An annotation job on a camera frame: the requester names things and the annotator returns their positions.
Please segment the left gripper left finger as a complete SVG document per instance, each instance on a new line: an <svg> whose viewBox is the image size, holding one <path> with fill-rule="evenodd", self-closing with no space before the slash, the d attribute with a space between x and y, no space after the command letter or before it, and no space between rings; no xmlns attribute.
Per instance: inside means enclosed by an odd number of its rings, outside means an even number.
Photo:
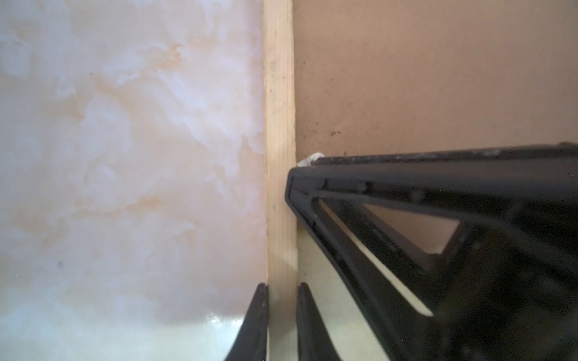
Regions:
<svg viewBox="0 0 578 361"><path fill-rule="evenodd" d="M258 284L226 361L265 361L269 327L269 287Z"/></svg>

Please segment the brown frame backing board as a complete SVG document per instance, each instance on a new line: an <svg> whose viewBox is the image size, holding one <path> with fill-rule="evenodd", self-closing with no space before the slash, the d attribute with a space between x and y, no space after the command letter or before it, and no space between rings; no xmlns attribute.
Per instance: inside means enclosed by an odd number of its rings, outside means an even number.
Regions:
<svg viewBox="0 0 578 361"><path fill-rule="evenodd" d="M297 1L297 155L577 140L575 1Z"/></svg>

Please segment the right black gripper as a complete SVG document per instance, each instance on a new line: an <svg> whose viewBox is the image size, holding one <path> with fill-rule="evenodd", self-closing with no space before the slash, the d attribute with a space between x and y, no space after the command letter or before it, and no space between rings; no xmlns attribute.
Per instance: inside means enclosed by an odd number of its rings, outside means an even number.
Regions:
<svg viewBox="0 0 578 361"><path fill-rule="evenodd" d="M575 360L577 223L462 218L440 258L435 360Z"/></svg>

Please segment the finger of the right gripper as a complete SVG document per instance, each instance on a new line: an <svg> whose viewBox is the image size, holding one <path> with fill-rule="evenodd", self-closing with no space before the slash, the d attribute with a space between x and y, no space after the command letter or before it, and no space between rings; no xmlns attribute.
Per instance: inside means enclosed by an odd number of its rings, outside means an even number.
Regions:
<svg viewBox="0 0 578 361"><path fill-rule="evenodd" d="M577 146L323 157L289 171L285 200L388 357L435 360L435 275L460 219L577 223Z"/></svg>

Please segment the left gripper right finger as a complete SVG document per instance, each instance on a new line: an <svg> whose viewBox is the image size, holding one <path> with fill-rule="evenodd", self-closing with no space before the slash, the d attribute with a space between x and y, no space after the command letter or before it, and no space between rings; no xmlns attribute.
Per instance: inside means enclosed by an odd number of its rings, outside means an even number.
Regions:
<svg viewBox="0 0 578 361"><path fill-rule="evenodd" d="M298 287L296 317L299 361L341 361L306 283Z"/></svg>

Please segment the light wooden picture frame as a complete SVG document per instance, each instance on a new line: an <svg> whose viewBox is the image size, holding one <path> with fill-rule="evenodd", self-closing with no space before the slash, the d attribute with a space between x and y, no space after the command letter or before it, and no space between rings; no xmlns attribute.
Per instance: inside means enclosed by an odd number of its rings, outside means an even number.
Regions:
<svg viewBox="0 0 578 361"><path fill-rule="evenodd" d="M284 200L296 161L294 22L291 1L263 3L269 359L296 360L297 220Z"/></svg>

